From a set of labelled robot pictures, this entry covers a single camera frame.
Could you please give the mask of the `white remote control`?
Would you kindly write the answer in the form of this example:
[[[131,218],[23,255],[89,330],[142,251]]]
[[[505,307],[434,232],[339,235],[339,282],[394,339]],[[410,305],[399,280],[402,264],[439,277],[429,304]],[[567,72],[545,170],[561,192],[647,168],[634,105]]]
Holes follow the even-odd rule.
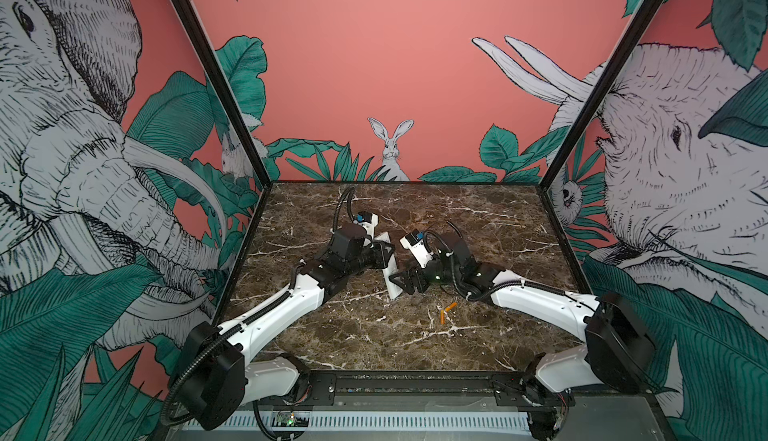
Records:
[[[395,257],[395,247],[391,243],[390,235],[388,232],[383,232],[375,237],[376,241],[382,241],[384,243],[384,254],[387,261],[385,267],[382,269],[386,289],[390,300],[395,300],[402,292],[403,289],[393,283],[390,280],[390,276],[398,271],[397,262]]]

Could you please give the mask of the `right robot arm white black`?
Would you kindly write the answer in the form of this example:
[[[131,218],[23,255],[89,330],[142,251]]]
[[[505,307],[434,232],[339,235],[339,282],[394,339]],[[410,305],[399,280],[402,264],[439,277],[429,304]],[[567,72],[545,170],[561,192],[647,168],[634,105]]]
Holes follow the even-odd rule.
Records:
[[[541,404],[572,388],[597,385],[625,394],[650,389],[647,370],[656,346],[645,323],[621,295],[570,292],[479,262],[459,230],[445,235],[413,231],[400,244],[415,263],[400,270],[394,259],[388,261],[383,273],[393,296],[423,293],[433,284],[447,283],[467,302],[526,314],[579,340],[576,347],[539,355],[529,364],[519,389],[531,402]]]

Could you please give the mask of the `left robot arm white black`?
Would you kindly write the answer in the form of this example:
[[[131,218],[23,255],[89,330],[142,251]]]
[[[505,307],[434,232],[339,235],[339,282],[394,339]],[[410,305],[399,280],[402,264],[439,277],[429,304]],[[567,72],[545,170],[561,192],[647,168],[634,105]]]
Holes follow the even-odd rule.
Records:
[[[319,309],[367,270],[389,277],[396,269],[395,247],[386,234],[376,236],[375,214],[352,211],[355,189],[348,187],[335,211],[325,248],[292,268],[288,284],[250,311],[217,326],[203,322],[185,341],[169,392],[160,411],[166,427],[196,421],[203,429],[222,425],[240,406],[263,398],[300,394],[308,374],[298,359],[281,355],[256,361],[262,349],[303,316]]]

